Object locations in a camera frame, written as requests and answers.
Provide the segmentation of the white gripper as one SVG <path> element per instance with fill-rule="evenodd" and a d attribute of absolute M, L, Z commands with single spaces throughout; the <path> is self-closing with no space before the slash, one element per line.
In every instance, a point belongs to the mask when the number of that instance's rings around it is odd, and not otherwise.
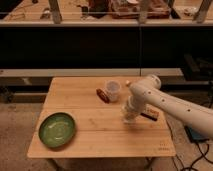
<path fill-rule="evenodd" d="M 130 100 L 122 106 L 123 120 L 125 123 L 134 123 L 135 119 L 142 112 L 142 106 L 133 104 Z"/>

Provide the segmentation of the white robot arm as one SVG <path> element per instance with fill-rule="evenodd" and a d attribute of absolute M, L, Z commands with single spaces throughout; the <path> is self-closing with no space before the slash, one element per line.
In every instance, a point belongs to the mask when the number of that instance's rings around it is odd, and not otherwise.
<path fill-rule="evenodd" d="M 150 104 L 213 140 L 213 109 L 162 92 L 161 80 L 156 75 L 147 75 L 134 82 L 127 81 L 126 85 L 131 93 L 122 107 L 126 123 L 133 123 Z"/>

